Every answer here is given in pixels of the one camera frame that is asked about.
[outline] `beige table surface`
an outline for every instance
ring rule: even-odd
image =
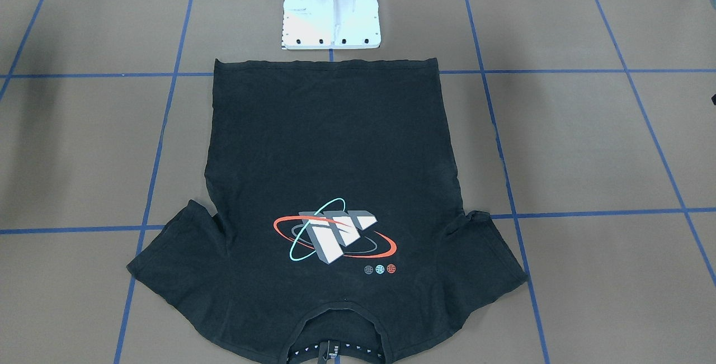
[[[281,50],[281,2],[0,0],[0,363],[248,362],[125,269],[211,206],[214,58],[433,56],[465,210],[532,281],[404,362],[713,362],[708,0],[379,0],[355,51]]]

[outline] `shirt logo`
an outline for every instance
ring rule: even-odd
[[[326,210],[335,202],[342,203],[342,210]],[[279,224],[285,221],[299,220],[301,224],[296,224],[291,228],[291,235],[284,234],[279,227]],[[365,210],[347,211],[346,201],[343,198],[335,198],[317,211],[301,211],[297,216],[279,217],[274,221],[274,229],[291,242],[289,258],[292,261],[299,262],[316,254],[322,262],[331,264],[340,257],[384,258],[394,254],[397,251],[397,245],[393,240],[378,231],[368,230],[376,223],[378,223],[378,219],[370,212]],[[294,249],[297,244],[313,251],[296,258]]]

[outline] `graphic print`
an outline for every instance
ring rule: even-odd
[[[342,203],[342,210],[325,210],[338,201]],[[297,220],[301,220],[301,224],[291,228],[291,235],[284,234],[279,228],[279,224],[284,221]],[[368,228],[376,223],[378,220],[370,212],[365,210],[347,211],[346,201],[343,198],[335,198],[317,211],[301,211],[297,216],[279,217],[274,221],[274,230],[291,242],[289,258],[292,261],[299,262],[316,254],[322,262],[331,264],[340,257],[384,258],[392,256],[397,251],[395,242],[378,231],[368,231]],[[304,232],[308,234],[309,239],[302,238]],[[296,258],[294,249],[297,244],[313,251]],[[379,249],[386,251],[376,253]]]

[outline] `white bracket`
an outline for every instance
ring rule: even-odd
[[[281,48],[378,48],[378,0],[284,0]]]

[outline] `black object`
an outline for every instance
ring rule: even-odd
[[[264,364],[325,341],[391,363],[527,280],[463,210],[437,60],[216,61],[213,78],[218,213],[190,201],[128,265],[205,338]]]

